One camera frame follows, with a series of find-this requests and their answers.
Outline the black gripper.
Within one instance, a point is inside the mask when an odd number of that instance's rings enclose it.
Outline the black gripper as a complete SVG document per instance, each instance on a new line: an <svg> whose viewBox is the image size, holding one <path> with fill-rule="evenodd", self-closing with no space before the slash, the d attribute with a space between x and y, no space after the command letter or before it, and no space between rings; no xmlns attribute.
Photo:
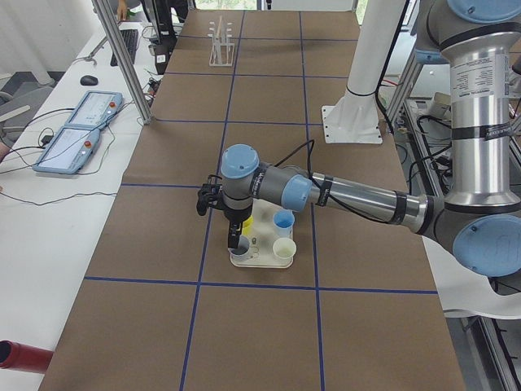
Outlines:
<svg viewBox="0 0 521 391"><path fill-rule="evenodd" d="M234 209L228 205L224 205L224 215L230 221L228 248L237 248L242 234L242 222L246 221L252 215L252 206L248 205L246 208Z"/></svg>

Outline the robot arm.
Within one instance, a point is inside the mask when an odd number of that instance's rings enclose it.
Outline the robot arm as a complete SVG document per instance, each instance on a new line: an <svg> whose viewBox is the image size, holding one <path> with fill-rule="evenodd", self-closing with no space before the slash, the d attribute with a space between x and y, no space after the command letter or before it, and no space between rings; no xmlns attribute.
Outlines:
<svg viewBox="0 0 521 391"><path fill-rule="evenodd" d="M278 168L236 144L222 156L220 199L237 247L255 199L299 212L308 203L408 227L488 277L520 268L520 199L510 189L510 48L520 37L517 1L423 1L417 48L450 65L453 185L414 196L308 170Z"/></svg>

